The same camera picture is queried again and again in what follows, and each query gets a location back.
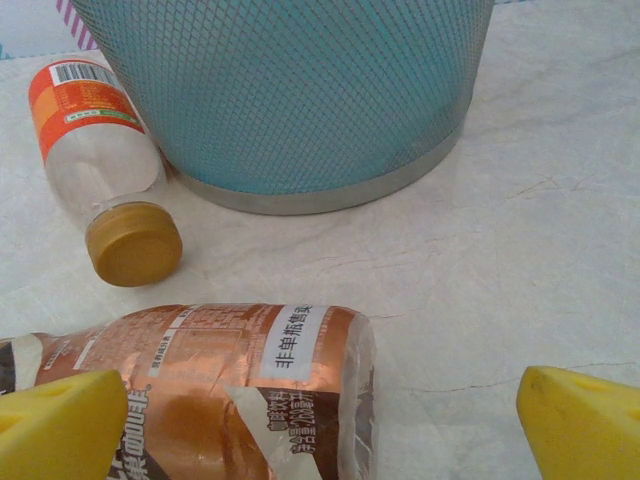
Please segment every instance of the plastic bottle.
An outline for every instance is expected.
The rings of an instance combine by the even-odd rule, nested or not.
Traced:
[[[47,179],[86,229],[96,273],[118,286],[171,274],[182,240],[157,203],[162,159],[114,74],[83,59],[52,63],[34,77],[29,103]]]

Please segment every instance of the white floor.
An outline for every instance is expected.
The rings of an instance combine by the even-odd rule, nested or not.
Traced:
[[[182,268],[136,290],[95,276],[51,199],[26,101],[48,59],[2,61],[0,337],[164,303],[350,306],[379,345],[380,479],[537,479],[526,366],[640,385],[638,18],[637,0],[496,6],[465,134],[431,174],[305,218],[174,184]]]

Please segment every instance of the blue mesh trash can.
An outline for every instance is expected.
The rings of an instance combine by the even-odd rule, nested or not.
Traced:
[[[268,214],[346,208],[455,144],[493,0],[74,0],[183,182]]]

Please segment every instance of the yellow object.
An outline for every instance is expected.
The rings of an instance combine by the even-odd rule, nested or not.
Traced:
[[[182,239],[171,215],[153,203],[125,203],[98,215],[87,229],[86,243],[96,273],[120,287],[159,282],[182,257]]]
[[[529,367],[517,406],[544,480],[640,479],[640,389]]]
[[[0,480],[104,480],[127,418],[116,371],[0,397]]]

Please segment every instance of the bottle cap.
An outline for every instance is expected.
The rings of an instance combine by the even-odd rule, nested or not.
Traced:
[[[119,287],[159,282],[182,257],[173,218],[146,202],[124,203],[98,215],[87,228],[86,244],[96,273]]]

